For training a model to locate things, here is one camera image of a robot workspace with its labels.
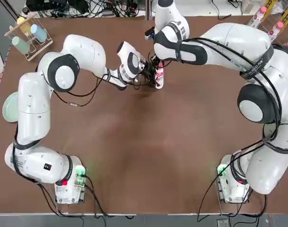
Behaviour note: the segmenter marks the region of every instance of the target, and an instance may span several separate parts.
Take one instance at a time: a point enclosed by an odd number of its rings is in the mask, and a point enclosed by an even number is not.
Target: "electronic equipment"
[[[26,6],[31,12],[50,9],[63,9],[67,0],[26,0]]]
[[[74,7],[81,14],[89,12],[89,4],[85,0],[68,0],[70,6]]]

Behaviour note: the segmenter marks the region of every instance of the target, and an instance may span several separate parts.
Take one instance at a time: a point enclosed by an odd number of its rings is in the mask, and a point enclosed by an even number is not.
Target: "sticker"
[[[47,164],[47,163],[45,163],[45,165],[44,165],[44,169],[46,169],[46,170],[50,171],[50,169],[51,169],[51,165],[50,165],[50,164]]]

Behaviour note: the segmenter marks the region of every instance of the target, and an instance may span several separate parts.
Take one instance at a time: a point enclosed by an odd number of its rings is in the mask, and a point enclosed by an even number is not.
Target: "wire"
[[[224,19],[226,19],[226,18],[231,16],[231,14],[229,14],[227,16],[224,16],[224,17],[220,18],[219,17],[220,16],[220,11],[219,11],[218,6],[215,5],[214,0],[211,0],[211,3],[216,7],[216,10],[217,10],[216,13],[217,13],[217,17],[218,17],[219,20],[224,20]]]
[[[87,189],[91,192],[91,194],[93,195],[95,201],[97,202],[97,204],[98,204],[98,206],[99,206],[99,208],[100,208],[100,210],[101,210],[101,213],[102,213],[104,216],[108,217],[108,218],[114,217],[114,216],[111,216],[111,215],[108,215],[107,213],[105,213],[105,211],[104,211],[104,210],[102,209],[102,207],[101,207],[101,204],[100,204],[100,202],[99,202],[99,200],[98,200],[95,192],[94,192],[88,185],[85,185],[85,188],[87,188]]]
[[[241,16],[243,16],[243,11],[242,11],[242,1],[238,1],[238,0],[227,0],[233,7],[235,7],[236,9],[239,7],[239,3],[240,5],[240,10],[241,10]]]
[[[70,93],[71,95],[77,96],[77,97],[84,97],[84,96],[88,96],[88,95],[90,95],[91,93],[93,93],[92,96],[91,96],[91,98],[90,98],[90,100],[87,101],[85,104],[82,104],[82,105],[77,104],[77,103],[73,103],[73,102],[67,102],[67,101],[65,101],[64,99],[62,99],[62,98],[58,95],[58,93],[57,93],[56,91],[54,91],[54,93],[57,95],[57,97],[58,97],[62,102],[66,103],[66,104],[69,104],[69,105],[72,105],[72,106],[75,106],[75,107],[84,107],[84,106],[88,105],[88,104],[92,101],[93,97],[94,97],[95,94],[96,94],[97,88],[99,87],[99,85],[100,85],[101,82],[103,81],[103,79],[100,79],[99,82],[98,82],[98,80],[99,80],[99,78],[97,78],[97,82],[96,82],[95,88],[94,88],[91,92],[89,92],[89,93],[87,93],[87,94],[85,94],[85,95],[75,95],[75,94]]]
[[[235,226],[238,225],[238,224],[254,224],[254,223],[256,223],[256,222],[258,221],[258,219],[259,219],[259,218],[256,218],[256,220],[255,220],[254,222],[239,221],[239,222],[236,222],[233,227],[235,227]]]
[[[204,194],[204,196],[203,196],[203,199],[202,199],[201,204],[200,204],[200,207],[199,207],[198,215],[197,215],[197,222],[200,222],[200,221],[202,221],[203,219],[205,219],[205,218],[207,218],[207,217],[209,216],[209,215],[206,215],[206,216],[204,216],[203,218],[199,219],[203,201],[204,201],[204,199],[205,199],[208,191],[210,190],[211,186],[212,186],[213,183],[217,180],[217,178],[218,178],[235,160],[237,160],[237,159],[239,159],[239,158],[241,158],[241,157],[243,157],[243,156],[245,156],[245,155],[247,155],[247,154],[249,154],[249,153],[254,152],[255,150],[261,148],[262,146],[263,146],[263,144],[255,147],[254,149],[252,149],[252,150],[250,150],[250,151],[244,152],[244,153],[241,154],[240,156],[234,158],[225,168],[222,169],[222,171],[221,171],[220,173],[217,174],[217,176],[216,176],[216,177],[214,178],[214,180],[211,182],[211,184],[209,185],[208,189],[206,190],[206,192],[205,192],[205,194]]]
[[[129,216],[125,216],[128,220],[131,220],[131,219],[134,219],[134,216],[131,216],[131,217],[129,217]]]
[[[88,185],[85,185],[85,187],[86,187],[87,189],[89,189],[89,191],[92,193],[92,195],[93,195],[95,201],[97,202],[97,204],[98,204],[98,206],[99,206],[102,214],[103,214],[104,216],[108,217],[108,218],[112,218],[113,216],[108,215],[108,214],[102,209],[101,204],[100,204],[100,202],[99,202],[99,200],[98,200],[98,198],[97,198],[97,196],[96,196],[96,194],[95,194],[95,192],[94,192],[93,183],[92,183],[90,177],[87,176],[87,175],[82,175],[82,177],[85,177],[85,178],[87,178],[87,179],[89,180],[92,188],[90,188]]]
[[[245,194],[245,196],[244,196],[244,198],[243,198],[243,200],[242,200],[242,203],[241,203],[239,209],[237,210],[237,212],[236,212],[235,214],[233,214],[233,215],[232,215],[232,214],[224,214],[224,216],[227,216],[227,217],[230,217],[230,218],[236,217],[236,216],[239,214],[239,212],[240,212],[240,210],[241,210],[241,208],[242,208],[242,205],[244,204],[246,198],[248,198],[248,197],[247,197],[248,193],[249,193],[249,189],[247,190],[247,193]]]

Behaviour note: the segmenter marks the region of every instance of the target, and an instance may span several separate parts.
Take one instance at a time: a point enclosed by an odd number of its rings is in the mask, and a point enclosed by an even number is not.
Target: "pink bottle cap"
[[[262,6],[259,11],[260,11],[261,14],[266,13],[266,11],[267,11],[266,6]]]
[[[283,27],[284,27],[284,24],[283,24],[281,21],[279,21],[279,22],[276,24],[276,28],[277,28],[278,30],[281,30]]]

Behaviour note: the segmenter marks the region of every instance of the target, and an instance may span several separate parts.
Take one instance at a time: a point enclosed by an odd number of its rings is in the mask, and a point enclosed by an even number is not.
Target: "black cable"
[[[256,223],[257,221],[258,221],[258,218],[256,218],[256,220],[255,220],[254,222],[239,221],[239,222],[236,222],[233,227],[235,227],[235,226],[238,225],[238,224],[254,224],[254,223]]]
[[[99,80],[99,78],[97,78],[97,83],[96,83],[95,88],[91,91],[91,93],[93,93],[93,94],[92,94],[90,100],[87,101],[85,104],[82,104],[82,105],[81,105],[81,104],[77,104],[77,103],[73,103],[73,102],[67,102],[67,101],[65,101],[64,99],[62,99],[62,98],[58,95],[58,93],[57,93],[56,91],[54,91],[54,93],[55,93],[55,95],[56,95],[62,102],[66,103],[66,104],[69,104],[69,105],[72,105],[72,106],[75,106],[75,107],[84,107],[84,106],[88,105],[88,104],[92,101],[92,99],[94,98],[94,96],[95,96],[95,94],[96,94],[97,88],[99,87],[99,85],[100,85],[101,82],[103,81],[102,79],[100,79],[100,81],[98,82],[98,80]]]
[[[95,201],[97,202],[97,204],[98,204],[98,206],[99,206],[99,208],[100,208],[100,210],[101,210],[101,213],[102,213],[104,216],[108,217],[108,218],[114,217],[114,216],[111,216],[111,215],[108,215],[107,213],[105,213],[105,211],[102,209],[102,206],[101,206],[101,204],[100,204],[100,202],[99,202],[99,200],[98,200],[95,192],[94,192],[88,185],[85,185],[85,188],[87,188],[87,189],[91,192],[91,194],[93,195]]]
[[[220,17],[219,17],[219,16],[220,16],[220,11],[219,11],[218,6],[215,5],[214,0],[211,0],[211,3],[216,7],[217,17],[218,17],[219,20],[224,20],[224,19],[226,19],[226,18],[228,18],[228,17],[231,16],[231,14],[229,14],[229,15],[227,15],[227,16],[224,16],[224,17],[220,18]]]
[[[95,86],[89,93],[87,93],[87,94],[77,95],[77,94],[74,94],[74,93],[72,93],[72,92],[67,92],[67,93],[70,94],[70,95],[72,95],[72,96],[75,96],[75,97],[86,97],[86,96],[91,95],[93,92],[95,92],[96,89],[97,89],[97,83],[96,83],[96,86]]]
[[[201,212],[201,208],[202,208],[202,204],[203,204],[203,201],[208,193],[208,191],[210,190],[211,186],[213,185],[213,183],[217,180],[217,178],[235,161],[237,160],[238,158],[241,158],[249,153],[252,153],[254,152],[255,150],[261,148],[263,146],[263,144],[255,147],[254,149],[250,150],[250,151],[247,151],[247,152],[244,152],[243,154],[241,154],[240,156],[236,157],[235,159],[233,159],[225,168],[222,169],[222,171],[220,173],[217,174],[217,176],[214,178],[214,180],[211,182],[211,184],[209,185],[208,189],[206,190],[204,196],[203,196],[203,199],[201,201],[201,204],[200,204],[200,207],[199,207],[199,211],[198,211],[198,215],[197,215],[197,222],[200,222],[202,221],[203,219],[207,218],[209,215],[206,215],[204,216],[203,218],[199,219],[199,216],[200,216],[200,212]]]
[[[247,190],[247,193],[245,194],[244,198],[242,199],[242,203],[241,203],[239,209],[237,210],[237,212],[236,212],[235,214],[233,214],[233,215],[232,215],[232,214],[224,214],[224,216],[227,216],[227,217],[230,217],[230,218],[234,218],[234,217],[236,217],[236,216],[240,213],[240,210],[241,210],[241,208],[242,208],[242,206],[243,206],[246,198],[248,198],[247,195],[248,195],[248,193],[249,193],[249,190],[250,190],[250,189]]]
[[[236,9],[239,7],[239,3],[240,5],[240,9],[241,9],[241,16],[243,16],[243,11],[242,11],[242,2],[238,1],[238,0],[227,0],[229,2],[229,4],[231,4],[233,7],[235,7]]]
[[[134,216],[131,216],[131,217],[129,217],[129,216],[125,216],[128,220],[131,220],[131,219],[134,219]]]
[[[264,195],[264,207],[263,207],[263,210],[259,214],[257,214],[257,215],[254,215],[254,214],[242,214],[242,215],[246,216],[246,217],[250,217],[250,218],[259,218],[265,213],[266,208],[267,208],[267,195]]]

